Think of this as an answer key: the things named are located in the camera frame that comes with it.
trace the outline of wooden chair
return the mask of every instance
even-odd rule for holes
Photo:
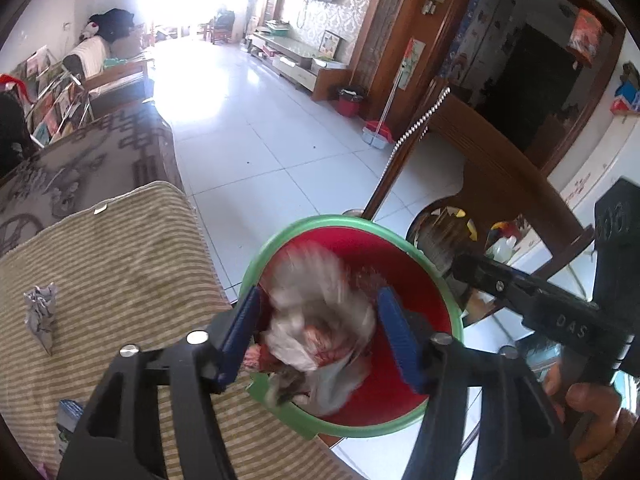
[[[446,87],[445,80],[434,79],[412,123],[433,107]],[[593,228],[584,229],[540,170],[475,110],[449,94],[428,123],[431,130],[466,156],[464,183],[456,195],[437,200],[421,211],[409,229],[410,234],[413,230],[415,235],[417,225],[434,210],[454,206],[463,209],[474,222],[478,231],[475,250],[483,251],[484,240],[494,223],[522,214],[552,254],[552,259],[535,273],[544,279],[588,247],[593,240]],[[363,218],[375,216],[426,129],[426,124],[416,129],[394,153],[364,209]]]

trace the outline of wallpaper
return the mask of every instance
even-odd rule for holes
[[[353,71],[352,83],[369,91],[385,52],[386,43],[404,0],[380,0],[371,20],[371,27],[362,47],[362,54]]]
[[[342,38],[335,59],[348,63],[358,38],[369,0],[284,0],[282,19],[291,25],[290,36],[318,47],[325,30]]]

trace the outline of screw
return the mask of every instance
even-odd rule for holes
[[[431,341],[437,345],[446,346],[452,343],[453,338],[445,332],[436,332],[431,336]]]
[[[204,330],[194,330],[187,334],[187,343],[192,345],[199,345],[200,343],[204,343],[207,339],[209,339],[209,334]]]
[[[509,346],[509,345],[505,345],[505,346],[501,347],[498,350],[498,354],[506,357],[507,359],[517,359],[518,358],[518,351],[513,346]]]
[[[122,357],[133,357],[138,352],[140,352],[140,347],[138,345],[124,345],[120,349],[120,355]]]

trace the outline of black cloth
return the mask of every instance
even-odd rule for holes
[[[22,106],[10,92],[0,93],[0,178],[35,151]]]
[[[98,25],[96,35],[108,43],[128,37],[134,27],[133,13],[123,9],[111,9],[104,14],[94,14],[89,21]]]

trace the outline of green bowl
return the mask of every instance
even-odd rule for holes
[[[240,288],[239,301],[247,295],[249,289],[257,285],[262,272],[265,267],[273,258],[274,254],[292,238],[295,238],[302,233],[317,229],[320,227],[350,227],[353,229],[360,229],[371,234],[384,238],[388,242],[391,242],[397,248],[403,250],[412,259],[414,259],[420,266],[429,274],[433,283],[438,287],[442,299],[447,307],[449,313],[449,320],[451,323],[451,331],[453,337],[459,341],[463,340],[462,332],[462,320],[460,319],[460,309],[456,300],[453,298],[449,287],[438,274],[435,266],[420,252],[416,247],[407,242],[404,238],[399,237],[393,231],[382,227],[381,225],[374,224],[368,220],[362,218],[354,218],[342,215],[321,215],[305,218],[294,222],[289,227],[284,229],[279,234],[271,237],[270,240],[265,243],[258,255],[249,264],[244,278],[242,279],[242,285]],[[277,408],[268,408],[264,403],[264,396],[267,392],[268,376],[267,374],[252,374],[254,382],[248,388],[248,393],[258,402],[260,402],[271,413],[277,416],[284,424],[287,424],[290,428],[299,433],[302,437],[310,440],[318,433],[333,435],[333,436],[348,436],[348,437],[370,437],[381,436],[385,434],[394,433],[395,431],[403,430],[404,428],[412,425],[422,418],[424,410],[427,405],[427,401],[423,402],[420,406],[411,410],[409,413],[390,420],[383,424],[375,424],[373,426],[341,426],[340,424],[333,424],[327,422],[316,416],[313,416],[301,408],[297,407],[292,402],[287,402]]]

